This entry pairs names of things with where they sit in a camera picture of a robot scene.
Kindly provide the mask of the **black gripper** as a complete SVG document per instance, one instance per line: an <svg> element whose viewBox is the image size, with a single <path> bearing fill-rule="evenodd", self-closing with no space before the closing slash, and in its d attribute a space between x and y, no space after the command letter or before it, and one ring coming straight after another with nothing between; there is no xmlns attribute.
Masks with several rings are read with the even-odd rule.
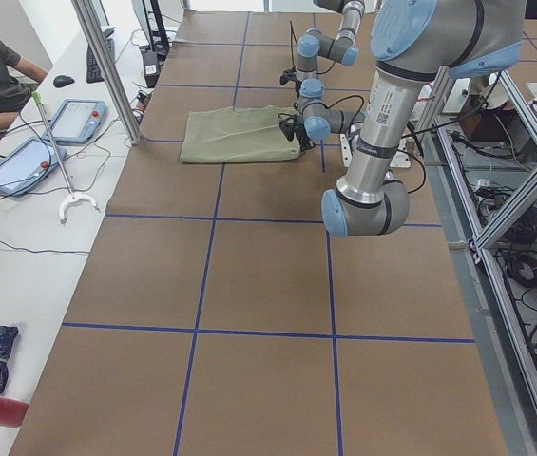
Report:
<svg viewBox="0 0 537 456"><path fill-rule="evenodd" d="M316 147L315 142L308 137L303 126L295 129L295 136L298 141L300 152L307 152Z"/></svg>

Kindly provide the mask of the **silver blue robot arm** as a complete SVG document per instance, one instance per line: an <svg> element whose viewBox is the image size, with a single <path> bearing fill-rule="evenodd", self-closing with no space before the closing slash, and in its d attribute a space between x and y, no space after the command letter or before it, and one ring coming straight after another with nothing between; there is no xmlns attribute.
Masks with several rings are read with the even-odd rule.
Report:
<svg viewBox="0 0 537 456"><path fill-rule="evenodd" d="M352 67L358 57L356 37L365 15L364 1L314 0L322 9L341 15L338 33L330 37L319 28L309 28L298 40L297 57L293 66L295 82L300 85L318 75L318 58Z"/></svg>
<svg viewBox="0 0 537 456"><path fill-rule="evenodd" d="M321 1L339 12L336 38L316 28L300 37L296 74L297 109L307 136L322 141L353 130L346 174L321 200L326 230L333 236L379 236L400 228L410 199L392 170L419 93L440 67L452 79L489 76L512 67L521 56L527 4L524 1L388 1L374 19L371 52L376 72L369 106L357 114L332 110L322 101L316 76L319 57L351 66L365 13L362 1Z"/></svg>

